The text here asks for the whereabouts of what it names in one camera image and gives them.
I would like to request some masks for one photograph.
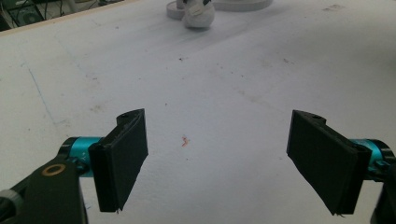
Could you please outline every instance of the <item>white object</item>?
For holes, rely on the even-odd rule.
[[[202,0],[189,0],[184,6],[183,24],[191,28],[206,28],[215,19],[212,2],[204,6]]]
[[[181,20],[184,16],[182,1],[177,0],[166,6],[169,18]],[[216,11],[255,11],[269,7],[273,0],[212,0]]]

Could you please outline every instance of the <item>white tabletop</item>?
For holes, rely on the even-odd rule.
[[[0,34],[0,189],[69,136],[104,136],[145,108],[149,156],[124,210],[101,214],[81,179],[90,223],[369,223],[381,184],[363,184],[355,215],[333,217],[286,147],[299,109],[396,148],[396,2],[276,0],[217,12],[206,31],[168,19],[167,3]]]

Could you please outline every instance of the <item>black cable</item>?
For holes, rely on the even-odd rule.
[[[43,2],[41,2],[41,3],[38,3],[37,4],[37,7],[39,7],[39,12],[40,12],[40,16],[41,16],[41,18],[44,20],[44,10],[45,10],[45,8],[44,8],[44,1]]]
[[[95,3],[97,3],[97,2],[98,2],[98,0],[94,1],[94,2],[88,7],[88,9],[91,9],[91,7],[93,7],[93,5],[95,5]]]
[[[25,0],[25,1],[23,2],[23,4],[21,5],[21,7],[18,9],[16,18],[14,18],[15,23],[17,23],[17,26],[20,26],[20,25],[19,25],[20,21],[18,20],[18,16],[20,15],[20,12],[21,12],[22,8],[24,7],[24,5],[25,5],[28,1],[29,1],[29,0]]]
[[[44,7],[44,21],[47,20],[47,8],[49,7],[49,0],[46,0],[46,6]]]
[[[63,0],[61,0],[61,5],[59,6],[59,17],[62,17],[62,15],[64,14],[63,12],[62,12],[62,6],[64,5],[64,1]]]

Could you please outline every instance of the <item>table surface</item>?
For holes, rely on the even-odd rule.
[[[104,136],[145,108],[149,156],[124,210],[101,214],[81,179],[90,223],[369,223],[381,184],[333,217],[286,147],[293,109],[396,147],[396,2],[275,0],[218,11],[208,30],[168,19],[167,3],[0,34],[0,189],[69,136]]]

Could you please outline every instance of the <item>red speck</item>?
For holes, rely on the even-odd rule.
[[[186,147],[188,144],[189,144],[189,142],[190,142],[190,139],[188,139],[186,136],[183,136],[182,137],[182,139],[183,139],[183,145],[181,145],[182,147]]]

